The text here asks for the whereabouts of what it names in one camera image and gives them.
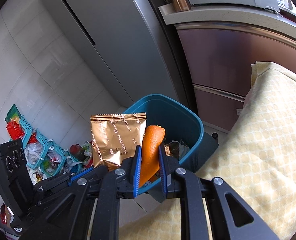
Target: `cabinet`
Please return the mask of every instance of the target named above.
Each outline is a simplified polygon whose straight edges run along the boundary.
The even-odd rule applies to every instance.
[[[271,61],[296,73],[296,41],[248,25],[222,23],[214,28],[177,25],[194,85],[245,97],[250,90],[251,64]],[[230,130],[242,102],[196,91],[201,120]]]

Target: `blue trash bin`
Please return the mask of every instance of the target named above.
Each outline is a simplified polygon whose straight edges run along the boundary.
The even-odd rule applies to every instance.
[[[200,118],[169,97],[160,94],[145,96],[125,110],[124,114],[142,112],[147,114],[147,126],[160,125],[165,129],[167,141],[182,139],[189,146],[190,151],[179,160],[180,165],[188,170],[196,172],[218,147],[214,138],[204,134]],[[147,191],[159,202],[165,199],[160,179],[148,186],[142,186],[138,194]]]

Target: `camera lens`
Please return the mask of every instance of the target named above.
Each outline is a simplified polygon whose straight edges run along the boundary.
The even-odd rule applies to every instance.
[[[13,151],[13,161],[14,165],[16,165],[16,167],[18,168],[20,166],[20,158],[17,150]]]
[[[21,158],[21,160],[25,160],[25,152],[23,151],[23,149],[22,148],[20,148],[20,158]]]
[[[10,156],[7,156],[7,158],[6,158],[6,165],[7,165],[8,171],[13,172],[13,163],[12,163]]]

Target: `blue gripper pad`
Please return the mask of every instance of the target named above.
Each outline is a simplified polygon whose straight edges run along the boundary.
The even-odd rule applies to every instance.
[[[140,181],[140,169],[141,169],[141,146],[138,147],[138,155],[136,161],[136,169],[133,176],[133,196],[138,196],[139,181]]]
[[[159,172],[160,172],[160,178],[161,178],[161,189],[162,193],[164,195],[167,195],[167,174],[166,174],[166,168],[164,163],[164,156],[162,156],[162,149],[163,145],[159,145]]]

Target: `red bag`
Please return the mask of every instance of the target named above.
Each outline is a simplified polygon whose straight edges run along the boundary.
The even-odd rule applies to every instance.
[[[10,121],[7,124],[7,130],[12,140],[22,139],[25,135],[24,130],[16,121]]]
[[[29,141],[28,141],[28,144],[30,144],[30,143],[36,143],[36,142],[38,141],[36,136],[37,136],[37,133],[34,132],[34,133],[30,136]]]

